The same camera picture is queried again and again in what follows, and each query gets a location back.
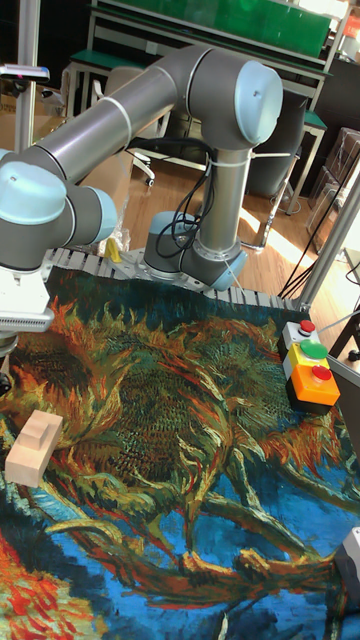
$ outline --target light blue joint cap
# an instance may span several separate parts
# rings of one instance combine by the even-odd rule
[[[116,207],[110,196],[101,189],[94,189],[93,187],[84,187],[84,189],[91,189],[95,191],[97,197],[100,200],[101,206],[101,224],[99,232],[93,240],[93,242],[100,242],[105,240],[114,231],[117,223]]]
[[[161,233],[164,227],[172,223],[174,214],[175,214],[175,211],[160,211],[160,213],[157,213],[151,221],[149,233],[153,233],[154,235],[158,235],[159,233]],[[194,216],[187,213],[186,218],[189,221],[191,221],[194,219]],[[182,222],[178,222],[175,227],[177,234],[190,231],[190,229],[191,229],[191,224],[183,224]],[[164,231],[164,235],[165,236],[171,235],[171,227],[169,227],[168,229],[166,229],[166,231]]]
[[[6,156],[7,153],[11,153],[8,149],[0,149],[0,161]]]
[[[276,71],[249,60],[238,75],[234,98],[242,135],[253,145],[265,142],[275,129],[283,100],[282,82]]]
[[[231,271],[226,269],[221,276],[213,282],[210,286],[216,291],[226,291],[234,282],[234,275],[236,278],[238,277],[240,271],[243,269],[245,262],[247,260],[246,251],[241,250],[239,255],[235,258],[233,262],[230,263]]]
[[[36,225],[56,220],[64,209],[66,187],[49,171],[25,162],[0,169],[0,218]]]

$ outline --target red button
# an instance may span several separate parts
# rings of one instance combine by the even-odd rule
[[[323,367],[321,364],[316,364],[313,368],[312,368],[312,373],[313,376],[321,381],[324,382],[326,380],[330,380],[331,378],[331,371],[330,369],[327,369],[326,367]]]
[[[310,320],[301,320],[300,329],[306,331],[306,333],[312,333],[315,331],[315,325]]]

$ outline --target painted canvas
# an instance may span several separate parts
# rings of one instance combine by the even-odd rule
[[[0,474],[0,637],[354,640],[333,554],[360,523],[337,408],[291,410],[299,314],[54,269],[0,400],[1,470],[34,409],[64,416],[38,489]]]

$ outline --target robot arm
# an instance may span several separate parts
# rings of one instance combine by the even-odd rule
[[[0,357],[1,348],[14,346],[15,327],[16,333],[36,326],[43,331],[51,323],[43,285],[46,250],[99,241],[115,226],[109,196],[75,183],[173,108],[202,122],[216,158],[214,193],[191,252],[170,262],[161,258],[153,246],[160,224],[155,220],[146,258],[155,270],[181,270],[209,286],[229,286],[226,263],[236,272],[243,261],[236,231],[250,151],[271,135],[281,104],[281,80],[272,69],[192,46],[151,65],[23,153],[0,151]],[[25,291],[36,296],[29,300]],[[32,322],[26,322],[29,311]]]

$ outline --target green button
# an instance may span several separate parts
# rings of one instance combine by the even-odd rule
[[[327,348],[316,340],[302,340],[300,342],[300,348],[308,358],[312,358],[313,360],[322,360],[326,358],[328,354]]]

